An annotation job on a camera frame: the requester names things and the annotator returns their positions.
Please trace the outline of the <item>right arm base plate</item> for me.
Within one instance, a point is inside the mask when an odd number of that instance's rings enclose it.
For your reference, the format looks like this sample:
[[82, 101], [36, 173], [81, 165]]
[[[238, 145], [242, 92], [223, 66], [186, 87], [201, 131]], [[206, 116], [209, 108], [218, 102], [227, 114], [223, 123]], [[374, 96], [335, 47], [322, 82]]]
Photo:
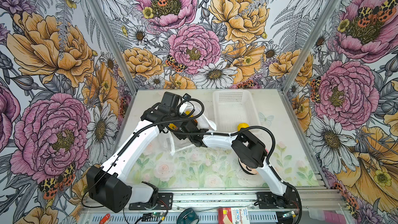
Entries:
[[276, 195], [271, 192], [257, 192], [257, 200], [255, 205], [260, 209], [298, 209], [301, 202], [295, 192], [284, 194], [283, 196]]

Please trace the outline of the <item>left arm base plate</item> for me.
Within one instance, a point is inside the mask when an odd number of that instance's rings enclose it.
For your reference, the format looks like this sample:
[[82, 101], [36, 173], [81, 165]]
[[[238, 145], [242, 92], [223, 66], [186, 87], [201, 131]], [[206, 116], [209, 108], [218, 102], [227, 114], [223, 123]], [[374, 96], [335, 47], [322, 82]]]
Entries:
[[128, 209], [131, 211], [138, 210], [171, 210], [173, 206], [173, 197], [174, 194], [171, 192], [166, 193], [158, 193], [157, 196], [153, 199], [150, 199], [147, 203], [130, 203], [128, 205]]

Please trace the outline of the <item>translucent white plastic bag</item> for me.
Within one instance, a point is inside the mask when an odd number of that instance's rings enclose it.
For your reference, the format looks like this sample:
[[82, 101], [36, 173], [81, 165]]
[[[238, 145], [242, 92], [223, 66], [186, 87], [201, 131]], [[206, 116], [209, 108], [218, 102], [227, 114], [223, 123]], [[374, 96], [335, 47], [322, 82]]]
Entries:
[[214, 121], [205, 116], [205, 106], [198, 99], [185, 99], [168, 108], [164, 125], [179, 140], [188, 140], [195, 147], [206, 148], [204, 138], [217, 130]]

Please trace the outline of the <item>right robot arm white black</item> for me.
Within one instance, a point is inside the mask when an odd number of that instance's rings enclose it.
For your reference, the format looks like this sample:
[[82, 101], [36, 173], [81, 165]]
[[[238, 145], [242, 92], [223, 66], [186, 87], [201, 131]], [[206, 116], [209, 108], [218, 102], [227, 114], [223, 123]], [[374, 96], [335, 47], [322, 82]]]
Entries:
[[[169, 131], [180, 139], [189, 139], [196, 147], [232, 149], [239, 160], [240, 166], [249, 175], [260, 175], [268, 186], [264, 203], [274, 208], [300, 207], [300, 195], [294, 186], [282, 180], [271, 165], [270, 158], [275, 150], [276, 142], [273, 133], [261, 126], [240, 127], [234, 133], [219, 133], [208, 129], [198, 129], [192, 121], [184, 122], [176, 127], [168, 127]], [[265, 131], [271, 138], [269, 150], [252, 130]]]

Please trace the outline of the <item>yellow toy fruit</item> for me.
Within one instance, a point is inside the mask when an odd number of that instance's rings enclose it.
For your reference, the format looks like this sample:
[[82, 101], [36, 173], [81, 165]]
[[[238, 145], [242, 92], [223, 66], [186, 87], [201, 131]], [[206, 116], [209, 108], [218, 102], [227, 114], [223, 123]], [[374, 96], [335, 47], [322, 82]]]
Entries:
[[243, 130], [243, 129], [245, 129], [245, 128], [248, 128], [248, 127], [250, 127], [249, 124], [247, 124], [247, 123], [240, 123], [240, 124], [237, 126], [237, 130], [238, 130], [238, 131], [241, 131], [241, 130]]

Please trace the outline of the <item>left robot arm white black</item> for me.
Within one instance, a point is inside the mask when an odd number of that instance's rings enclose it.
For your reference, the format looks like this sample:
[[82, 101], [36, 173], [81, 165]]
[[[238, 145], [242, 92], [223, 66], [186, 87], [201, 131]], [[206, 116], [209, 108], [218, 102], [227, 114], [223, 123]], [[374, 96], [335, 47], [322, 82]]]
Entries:
[[99, 168], [92, 166], [86, 178], [86, 196], [97, 207], [118, 213], [131, 204], [156, 207], [159, 190], [150, 183], [129, 185], [128, 175], [147, 146], [170, 124], [194, 124], [204, 114], [204, 104], [190, 95], [166, 92], [162, 101], [143, 112], [141, 119], [123, 145]]

